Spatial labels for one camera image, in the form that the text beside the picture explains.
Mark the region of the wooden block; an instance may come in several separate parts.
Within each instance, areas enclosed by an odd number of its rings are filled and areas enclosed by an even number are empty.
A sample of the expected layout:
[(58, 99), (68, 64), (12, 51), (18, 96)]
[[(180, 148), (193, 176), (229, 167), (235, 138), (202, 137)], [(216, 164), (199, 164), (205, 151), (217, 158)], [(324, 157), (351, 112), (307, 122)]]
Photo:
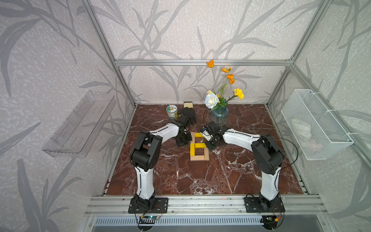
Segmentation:
[(209, 160), (209, 149), (204, 148), (204, 160), (207, 161)]
[(195, 143), (195, 133), (194, 132), (191, 132), (191, 137), (192, 137), (192, 140), (191, 140), (191, 143)]
[(204, 156), (201, 156), (201, 155), (198, 155), (198, 156), (190, 156), (190, 160), (191, 160), (191, 161), (204, 161), (204, 160), (205, 160), (205, 157), (204, 157)]

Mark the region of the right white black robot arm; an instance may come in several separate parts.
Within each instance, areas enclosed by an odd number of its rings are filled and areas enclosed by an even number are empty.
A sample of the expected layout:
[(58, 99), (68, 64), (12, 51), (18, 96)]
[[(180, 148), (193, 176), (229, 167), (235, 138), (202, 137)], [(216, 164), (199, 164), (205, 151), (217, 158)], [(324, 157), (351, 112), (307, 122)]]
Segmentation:
[(231, 144), (251, 151), (262, 172), (260, 198), (273, 201), (278, 196), (279, 174), (285, 159), (284, 152), (270, 135), (249, 134), (214, 122), (204, 126), (200, 133), (207, 140), (206, 147), (212, 151), (218, 146)]

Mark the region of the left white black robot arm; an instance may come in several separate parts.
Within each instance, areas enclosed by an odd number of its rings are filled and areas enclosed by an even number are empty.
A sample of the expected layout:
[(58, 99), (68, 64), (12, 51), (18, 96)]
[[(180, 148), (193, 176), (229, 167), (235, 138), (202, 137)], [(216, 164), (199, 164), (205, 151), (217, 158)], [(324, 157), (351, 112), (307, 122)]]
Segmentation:
[(156, 130), (142, 131), (138, 135), (129, 159), (137, 174), (136, 196), (140, 199), (149, 200), (155, 196), (154, 167), (159, 160), (162, 144), (172, 138), (179, 147), (190, 143), (192, 137), (187, 127), (187, 123), (173, 122)]

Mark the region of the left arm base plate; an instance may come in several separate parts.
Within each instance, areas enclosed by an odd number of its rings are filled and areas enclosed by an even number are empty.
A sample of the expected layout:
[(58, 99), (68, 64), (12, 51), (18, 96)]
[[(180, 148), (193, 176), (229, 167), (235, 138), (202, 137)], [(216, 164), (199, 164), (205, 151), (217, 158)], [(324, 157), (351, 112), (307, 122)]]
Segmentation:
[(149, 200), (134, 197), (130, 200), (128, 213), (167, 213), (169, 198), (151, 197)]

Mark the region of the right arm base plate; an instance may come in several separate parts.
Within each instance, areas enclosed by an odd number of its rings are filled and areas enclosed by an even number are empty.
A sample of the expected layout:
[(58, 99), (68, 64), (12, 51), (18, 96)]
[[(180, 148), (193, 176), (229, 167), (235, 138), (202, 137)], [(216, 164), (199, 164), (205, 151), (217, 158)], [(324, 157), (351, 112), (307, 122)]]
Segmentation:
[(273, 200), (267, 200), (262, 196), (246, 196), (244, 197), (244, 206), (247, 213), (285, 213), (285, 207), (280, 195), (277, 195)]

